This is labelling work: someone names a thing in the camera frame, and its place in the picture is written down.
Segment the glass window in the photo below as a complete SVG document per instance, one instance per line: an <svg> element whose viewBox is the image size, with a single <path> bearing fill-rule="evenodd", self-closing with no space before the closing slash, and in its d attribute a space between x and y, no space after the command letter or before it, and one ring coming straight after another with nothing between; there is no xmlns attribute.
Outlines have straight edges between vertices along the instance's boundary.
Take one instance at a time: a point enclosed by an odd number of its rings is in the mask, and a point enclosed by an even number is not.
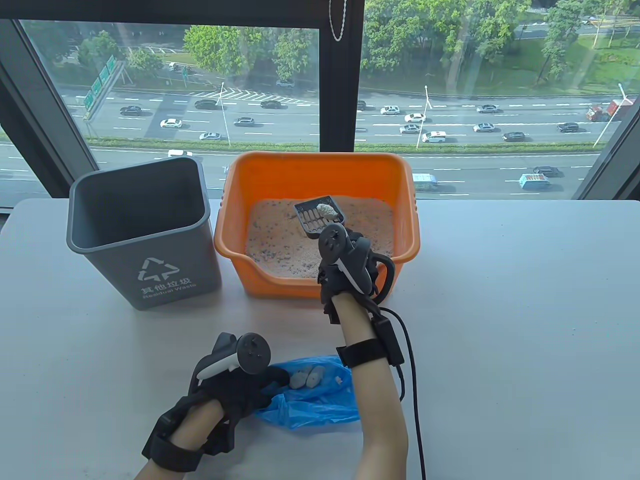
<svg viewBox="0 0 640 480"><path fill-rule="evenodd" d="M628 120L640 20L629 2L553 3L367 0L356 150L434 176L421 198L571 198Z"/></svg>
<svg viewBox="0 0 640 480"><path fill-rule="evenodd" d="M100 168L188 155L221 188L237 152L319 149L317 30L22 24Z"/></svg>
<svg viewBox="0 0 640 480"><path fill-rule="evenodd" d="M0 213L35 196L49 194L0 125Z"/></svg>

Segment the orange plastic tub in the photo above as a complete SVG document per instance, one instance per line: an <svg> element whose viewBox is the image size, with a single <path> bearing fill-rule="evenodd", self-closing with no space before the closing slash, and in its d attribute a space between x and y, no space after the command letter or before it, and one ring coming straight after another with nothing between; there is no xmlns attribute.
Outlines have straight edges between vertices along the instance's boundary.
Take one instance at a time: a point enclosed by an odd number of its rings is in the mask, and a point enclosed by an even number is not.
<svg viewBox="0 0 640 480"><path fill-rule="evenodd" d="M309 200L325 195L376 198L394 212L396 278L420 250L420 228L409 164L394 154L248 152L229 168L214 243L231 259L244 289L260 297L319 298L313 278L273 276L245 255L252 207L262 200ZM379 266L378 288L386 278Z"/></svg>

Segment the hand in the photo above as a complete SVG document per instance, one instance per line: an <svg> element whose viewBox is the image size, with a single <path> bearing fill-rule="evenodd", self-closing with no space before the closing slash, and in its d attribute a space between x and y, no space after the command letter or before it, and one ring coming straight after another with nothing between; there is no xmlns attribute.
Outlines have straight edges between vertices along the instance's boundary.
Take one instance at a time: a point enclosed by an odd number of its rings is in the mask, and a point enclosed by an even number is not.
<svg viewBox="0 0 640 480"><path fill-rule="evenodd" d="M272 384L277 387L288 385L289 373L278 367L267 367L262 373L250 375L237 368L203 380L198 390L204 390L209 398L218 400L227 417L241 419L271 404L277 393L277 388L267 388Z"/></svg>

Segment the table surface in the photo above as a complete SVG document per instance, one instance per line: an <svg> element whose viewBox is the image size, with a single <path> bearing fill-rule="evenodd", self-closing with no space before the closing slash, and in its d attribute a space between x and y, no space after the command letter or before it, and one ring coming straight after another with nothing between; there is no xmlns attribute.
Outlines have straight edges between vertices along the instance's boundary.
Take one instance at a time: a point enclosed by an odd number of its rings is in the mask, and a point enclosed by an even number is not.
<svg viewBox="0 0 640 480"><path fill-rule="evenodd" d="M261 333L275 362L343 343L316 301L247 297L227 259L220 292L138 312L67 248L67 205L26 200L0 233L4 478L133 478L220 331ZM412 338L430 480L636 478L640 205L426 200L419 214L420 254L386 304ZM418 479L410 385L403 408ZM236 445L191 478L350 479L362 434L248 419Z"/></svg>

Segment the green road sign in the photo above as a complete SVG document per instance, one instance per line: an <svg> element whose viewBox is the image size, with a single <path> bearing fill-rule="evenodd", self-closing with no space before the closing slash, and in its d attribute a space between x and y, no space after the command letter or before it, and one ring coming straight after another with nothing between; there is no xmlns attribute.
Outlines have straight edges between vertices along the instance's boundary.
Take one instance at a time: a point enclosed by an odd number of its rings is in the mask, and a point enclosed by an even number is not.
<svg viewBox="0 0 640 480"><path fill-rule="evenodd" d="M89 90L86 93L86 97L84 98L84 107L86 108L87 111L91 110L91 107L93 107L94 102L95 102L95 97L93 96L93 92Z"/></svg>
<svg viewBox="0 0 640 480"><path fill-rule="evenodd" d="M109 73L112 74L116 69L116 59L111 55L107 60L107 68L109 69Z"/></svg>
<svg viewBox="0 0 640 480"><path fill-rule="evenodd" d="M100 82L102 82L103 85L107 83L107 80L109 79L109 75L111 75L109 73L109 69L107 67L103 67L102 70L100 71L100 75L98 75L100 77Z"/></svg>
<svg viewBox="0 0 640 480"><path fill-rule="evenodd" d="M96 78L95 82L93 82L93 85L91 85L91 91L93 92L93 94L95 96L98 95L98 93L100 93L100 91L102 90L102 83L100 83L100 79Z"/></svg>

